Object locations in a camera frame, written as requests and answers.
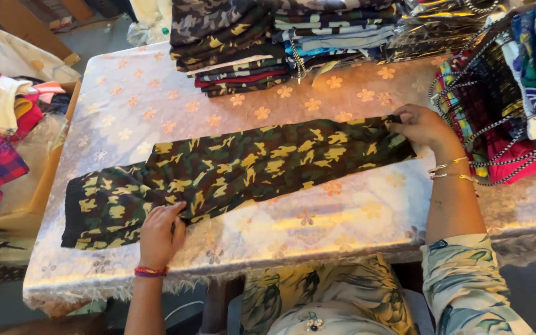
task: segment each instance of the floor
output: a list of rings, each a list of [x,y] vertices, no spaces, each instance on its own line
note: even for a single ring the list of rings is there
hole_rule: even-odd
[[[76,51],[82,60],[74,65],[80,73],[84,73],[88,60],[100,54],[125,50],[132,46],[126,41],[126,33],[131,21],[119,18],[114,21],[101,21],[85,27],[72,29],[70,32],[59,34],[61,40],[72,50]],[[512,291],[511,302],[514,309],[536,331],[536,262],[526,268],[505,266],[501,273]],[[22,323],[45,317],[39,310],[30,310],[22,302],[22,283],[7,283],[0,285],[0,325]],[[205,287],[198,285],[193,291],[178,295],[165,294],[163,312],[168,315],[171,311],[185,303],[204,300]],[[229,333],[238,334],[238,319],[240,298],[232,302],[229,315]],[[115,303],[110,308],[108,322],[115,328],[122,328],[127,316],[128,303]],[[169,327],[186,319],[202,309],[202,304],[196,303],[177,311],[167,320]]]

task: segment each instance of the hand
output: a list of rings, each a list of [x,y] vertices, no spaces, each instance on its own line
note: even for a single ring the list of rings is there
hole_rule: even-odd
[[[418,144],[427,145],[434,152],[457,145],[462,149],[454,131],[435,111],[418,105],[406,104],[393,114],[410,114],[411,117],[403,124],[392,123],[390,131],[401,133]]]
[[[185,202],[153,208],[142,224],[140,264],[152,270],[163,270],[185,241],[185,224],[177,216]]]

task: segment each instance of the bangle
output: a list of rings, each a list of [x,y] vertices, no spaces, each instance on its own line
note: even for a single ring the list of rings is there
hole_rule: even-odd
[[[473,177],[471,176],[467,176],[467,175],[456,175],[456,174],[448,174],[448,173],[442,173],[441,175],[434,175],[434,176],[430,176],[429,179],[435,179],[435,178],[443,178],[443,177],[458,177],[460,179],[467,179],[469,181],[472,181],[474,183],[479,183],[477,181],[477,179],[474,179]]]
[[[165,277],[168,273],[168,267],[163,270],[152,270],[145,266],[138,266],[133,270],[133,274],[136,275],[136,277],[146,277],[146,278],[154,278],[154,277]]]
[[[461,160],[465,160],[465,159],[467,159],[466,156],[457,158],[457,159],[453,160],[452,162],[450,162],[450,163],[448,163],[448,164],[437,165],[437,166],[435,167],[435,169],[428,170],[428,173],[434,173],[435,171],[437,171],[437,170],[439,170],[439,169],[443,169],[443,168],[447,167],[448,165],[450,165],[450,164],[452,164],[452,163],[458,163],[459,161],[461,161]]]

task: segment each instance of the gold bangle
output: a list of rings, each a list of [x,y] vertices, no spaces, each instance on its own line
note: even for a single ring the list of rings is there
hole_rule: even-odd
[[[439,170],[439,169],[443,169],[443,168],[447,167],[448,165],[450,165],[450,164],[452,164],[452,163],[458,163],[459,161],[464,160],[464,159],[467,159],[466,156],[457,158],[457,159],[453,160],[452,162],[450,162],[450,163],[448,163],[448,164],[437,165],[437,166],[435,167],[435,169],[428,170],[428,173],[434,173],[434,172],[436,172],[436,171]]]
[[[467,175],[456,175],[456,174],[448,174],[448,173],[442,173],[441,175],[433,175],[433,176],[430,176],[429,179],[436,179],[436,178],[443,178],[443,177],[458,177],[460,179],[467,179],[469,181],[472,181],[474,183],[479,183],[477,181],[477,179],[474,179],[473,177],[471,176],[467,176]]]

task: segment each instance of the person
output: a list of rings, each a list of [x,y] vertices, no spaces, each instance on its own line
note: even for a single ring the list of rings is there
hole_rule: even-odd
[[[534,334],[510,308],[483,222],[465,151],[434,111],[405,105],[390,130],[427,145],[435,172],[423,253],[423,293],[440,335]],[[155,208],[142,226],[141,266],[162,269],[183,245],[184,203]],[[175,232],[171,234],[171,225]],[[137,277],[125,333],[164,334],[161,278]],[[299,265],[246,276],[244,334],[419,334],[389,264],[381,255],[354,264]]]

